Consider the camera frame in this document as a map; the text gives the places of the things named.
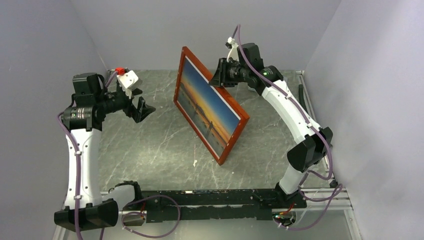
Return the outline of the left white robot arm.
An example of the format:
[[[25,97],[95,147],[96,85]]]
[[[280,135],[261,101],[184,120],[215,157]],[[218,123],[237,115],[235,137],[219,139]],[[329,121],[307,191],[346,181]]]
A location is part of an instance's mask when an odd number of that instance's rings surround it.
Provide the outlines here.
[[[111,80],[116,80],[115,91],[108,90]],[[144,197],[136,181],[119,183],[102,195],[98,180],[106,116],[122,111],[140,123],[155,111],[142,97],[141,83],[134,71],[126,69],[115,70],[109,80],[95,72],[73,77],[71,105],[58,116],[68,144],[69,172],[64,208],[54,214],[56,225],[76,233],[104,229],[117,224],[123,207],[142,206]]]

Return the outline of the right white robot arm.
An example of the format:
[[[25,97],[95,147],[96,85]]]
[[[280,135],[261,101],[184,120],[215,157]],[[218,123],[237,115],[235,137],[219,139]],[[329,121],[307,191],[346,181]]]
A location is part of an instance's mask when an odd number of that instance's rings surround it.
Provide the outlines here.
[[[327,154],[333,132],[329,127],[322,128],[304,110],[275,66],[264,65],[255,43],[239,45],[230,37],[225,45],[229,53],[218,60],[210,85],[229,88],[247,83],[274,108],[296,143],[287,152],[289,166],[275,187],[275,202],[286,208],[293,203],[310,168]]]

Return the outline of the wooden picture frame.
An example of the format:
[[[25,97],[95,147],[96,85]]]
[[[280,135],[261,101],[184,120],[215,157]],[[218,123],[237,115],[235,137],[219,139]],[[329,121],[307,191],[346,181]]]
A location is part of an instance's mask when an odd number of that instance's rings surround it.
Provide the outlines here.
[[[214,160],[223,165],[250,117],[226,89],[210,85],[212,76],[183,46],[173,102]]]

